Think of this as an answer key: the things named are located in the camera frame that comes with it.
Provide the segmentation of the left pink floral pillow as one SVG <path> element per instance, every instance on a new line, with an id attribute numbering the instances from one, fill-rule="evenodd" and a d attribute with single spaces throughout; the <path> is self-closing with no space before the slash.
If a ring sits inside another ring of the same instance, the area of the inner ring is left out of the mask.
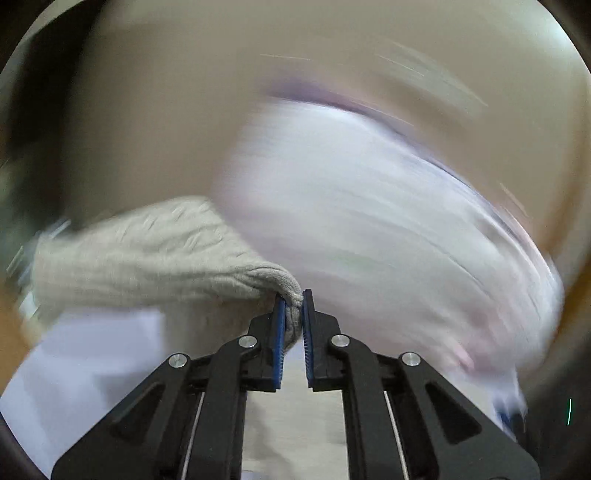
<path id="1" fill-rule="evenodd" d="M 221 212 L 374 351 L 415 351 L 487 412 L 526 408 L 563 298 L 525 229 L 390 126 L 274 100 L 245 126 Z"/>

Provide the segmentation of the lavender bed sheet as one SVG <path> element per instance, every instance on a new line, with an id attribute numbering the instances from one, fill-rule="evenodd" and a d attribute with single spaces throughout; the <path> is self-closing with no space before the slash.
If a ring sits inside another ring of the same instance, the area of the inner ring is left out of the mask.
<path id="1" fill-rule="evenodd" d="M 34 465 L 55 462 L 170 355 L 199 357 L 243 325 L 168 320 L 157 309 L 70 310 L 31 350 L 1 396 L 1 412 Z"/>

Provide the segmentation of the beige cable-knit sweater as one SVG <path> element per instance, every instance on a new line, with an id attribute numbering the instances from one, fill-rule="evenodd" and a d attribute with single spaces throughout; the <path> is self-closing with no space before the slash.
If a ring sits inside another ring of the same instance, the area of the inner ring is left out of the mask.
<path id="1" fill-rule="evenodd" d="M 164 316 L 165 345 L 192 355 L 212 353 L 245 332 L 276 296 L 287 302 L 284 345 L 301 337 L 297 280 L 256 253 L 205 197 L 41 236 L 32 287 L 46 311 L 154 307 Z"/>

